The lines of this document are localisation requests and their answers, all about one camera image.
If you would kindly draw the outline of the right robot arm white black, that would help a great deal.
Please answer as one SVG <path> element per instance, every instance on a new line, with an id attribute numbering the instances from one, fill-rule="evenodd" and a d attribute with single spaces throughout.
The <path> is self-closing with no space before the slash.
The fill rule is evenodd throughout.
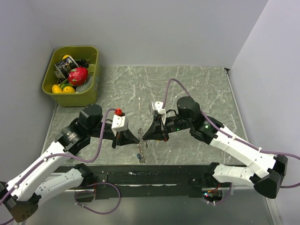
<path id="1" fill-rule="evenodd" d="M 227 126 L 204 114 L 192 97 L 177 101 L 175 115 L 168 117 L 163 102 L 150 104 L 153 122 L 142 137 L 143 140 L 167 142 L 169 134 L 184 129 L 195 139 L 231 155 L 243 166 L 227 166 L 211 163 L 204 175 L 210 187 L 218 183 L 232 183 L 253 187 L 259 194 L 275 199 L 284 180 L 288 159 L 281 154 L 263 153 L 249 142 L 237 136 Z"/>

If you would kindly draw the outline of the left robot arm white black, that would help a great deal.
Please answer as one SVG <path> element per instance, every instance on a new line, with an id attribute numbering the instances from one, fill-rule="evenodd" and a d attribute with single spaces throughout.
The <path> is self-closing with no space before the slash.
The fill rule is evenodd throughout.
<path id="1" fill-rule="evenodd" d="M 108 109 L 114 113 L 112 120 L 102 112 L 97 104 L 86 106 L 26 170 L 1 182 L 0 203 L 14 221 L 25 221 L 39 205 L 66 189 L 90 187 L 92 171 L 86 164 L 98 158 L 104 139 L 112 141 L 112 148 L 140 142 L 121 109 Z"/>

